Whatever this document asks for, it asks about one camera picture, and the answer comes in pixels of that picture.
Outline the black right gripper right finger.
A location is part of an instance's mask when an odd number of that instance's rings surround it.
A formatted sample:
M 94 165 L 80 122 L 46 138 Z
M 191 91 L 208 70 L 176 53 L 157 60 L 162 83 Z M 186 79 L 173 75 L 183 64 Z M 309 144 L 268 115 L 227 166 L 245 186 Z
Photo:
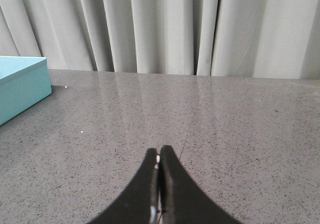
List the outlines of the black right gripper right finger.
M 164 223 L 240 223 L 199 188 L 183 168 L 171 146 L 163 146 L 160 157 Z

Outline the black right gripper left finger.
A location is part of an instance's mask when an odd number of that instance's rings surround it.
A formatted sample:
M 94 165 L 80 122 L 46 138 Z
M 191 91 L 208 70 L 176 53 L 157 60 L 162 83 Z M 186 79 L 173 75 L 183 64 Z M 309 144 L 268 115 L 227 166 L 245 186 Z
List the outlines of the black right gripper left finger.
M 149 148 L 130 183 L 90 223 L 157 223 L 159 157 L 155 148 Z

